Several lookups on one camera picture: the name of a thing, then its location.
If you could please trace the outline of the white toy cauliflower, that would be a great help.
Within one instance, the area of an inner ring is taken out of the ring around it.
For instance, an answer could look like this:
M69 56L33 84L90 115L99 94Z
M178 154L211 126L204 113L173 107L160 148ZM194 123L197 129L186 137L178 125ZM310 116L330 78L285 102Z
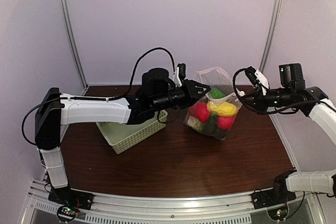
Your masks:
M196 131L201 131L203 129L203 123L193 116L188 117L187 125Z

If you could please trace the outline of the green toy cucumber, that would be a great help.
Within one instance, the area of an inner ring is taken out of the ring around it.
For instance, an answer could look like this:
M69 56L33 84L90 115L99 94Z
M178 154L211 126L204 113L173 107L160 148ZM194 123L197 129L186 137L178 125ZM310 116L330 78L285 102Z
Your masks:
M217 127L217 115L211 113L204 124L203 133L206 135L211 135Z

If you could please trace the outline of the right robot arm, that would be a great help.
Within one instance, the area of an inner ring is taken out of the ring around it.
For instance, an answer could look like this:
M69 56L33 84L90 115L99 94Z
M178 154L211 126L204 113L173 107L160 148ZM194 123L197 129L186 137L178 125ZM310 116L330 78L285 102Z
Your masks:
M295 114L301 112L314 122L332 142L335 142L335 106L318 87L306 87L300 63L278 67L281 87L272 89L264 74L253 67L244 74L253 85L253 91L242 97L243 104L258 114ZM335 170L322 172L289 171L275 179L275 188L269 192L272 203L279 204L289 192L308 191L335 197Z

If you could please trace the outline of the red toy strawberry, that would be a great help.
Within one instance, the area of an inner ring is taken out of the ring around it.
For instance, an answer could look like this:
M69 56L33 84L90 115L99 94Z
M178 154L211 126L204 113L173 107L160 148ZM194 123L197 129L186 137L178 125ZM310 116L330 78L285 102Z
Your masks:
M210 112L207 110L207 103L198 102L189 108L189 114L200 122L205 123L209 118Z

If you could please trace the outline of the green toy bell pepper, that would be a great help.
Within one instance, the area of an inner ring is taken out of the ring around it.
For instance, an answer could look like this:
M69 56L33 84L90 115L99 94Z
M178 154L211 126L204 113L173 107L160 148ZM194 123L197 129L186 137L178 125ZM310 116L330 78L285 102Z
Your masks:
M222 102L225 100L226 95L224 95L218 88L212 88L209 92L209 100L214 102Z

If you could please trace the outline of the red toy apple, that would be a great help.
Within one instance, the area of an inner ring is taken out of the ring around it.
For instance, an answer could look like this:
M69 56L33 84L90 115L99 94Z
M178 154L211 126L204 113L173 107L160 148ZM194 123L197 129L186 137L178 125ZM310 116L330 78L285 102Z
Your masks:
M217 127L221 130L229 130L233 125L235 120L234 116L218 116L217 117Z

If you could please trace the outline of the yellow toy corn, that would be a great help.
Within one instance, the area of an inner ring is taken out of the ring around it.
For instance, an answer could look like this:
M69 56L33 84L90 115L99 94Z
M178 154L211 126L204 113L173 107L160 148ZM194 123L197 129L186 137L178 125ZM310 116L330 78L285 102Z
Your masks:
M238 112L237 106L228 103L228 102L222 102L222 103L215 103L215 102L208 102L207 103L207 110L210 113L214 113L218 116L234 116Z

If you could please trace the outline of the clear zip top bag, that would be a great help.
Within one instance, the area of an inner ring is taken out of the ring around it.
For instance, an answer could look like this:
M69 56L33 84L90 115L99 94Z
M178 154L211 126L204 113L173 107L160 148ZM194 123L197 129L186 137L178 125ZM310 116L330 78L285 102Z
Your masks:
M242 103L234 92L232 78L221 67L196 73L196 81L210 91L187 111L184 124L206 136L223 141L232 128Z

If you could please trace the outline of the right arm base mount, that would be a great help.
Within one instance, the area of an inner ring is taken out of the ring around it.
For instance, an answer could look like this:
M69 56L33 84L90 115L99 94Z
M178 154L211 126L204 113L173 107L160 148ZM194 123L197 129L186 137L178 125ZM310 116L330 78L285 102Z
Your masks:
M266 190L256 189L251 194L254 209L272 207L285 204L288 201L296 199L296 194L289 191L280 191L279 189L269 188Z

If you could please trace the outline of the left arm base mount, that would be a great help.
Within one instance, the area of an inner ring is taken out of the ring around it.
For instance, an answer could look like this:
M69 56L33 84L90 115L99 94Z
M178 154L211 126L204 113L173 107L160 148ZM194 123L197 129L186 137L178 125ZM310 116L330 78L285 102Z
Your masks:
M93 202L93 194L73 190L70 187L58 189L52 187L48 200L70 208L90 210Z

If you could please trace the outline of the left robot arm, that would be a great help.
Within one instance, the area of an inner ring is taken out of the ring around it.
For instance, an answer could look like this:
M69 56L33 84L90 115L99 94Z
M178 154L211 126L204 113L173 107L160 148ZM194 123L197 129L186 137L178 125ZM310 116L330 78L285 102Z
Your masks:
M185 65L179 64L174 80L163 68L153 68L142 75L141 86L134 95L120 97L75 97L51 88L35 114L35 144L39 149L54 194L64 205L76 197L68 188L68 178L60 150L60 127L76 123L111 122L138 125L166 109L193 106L210 86L185 77Z

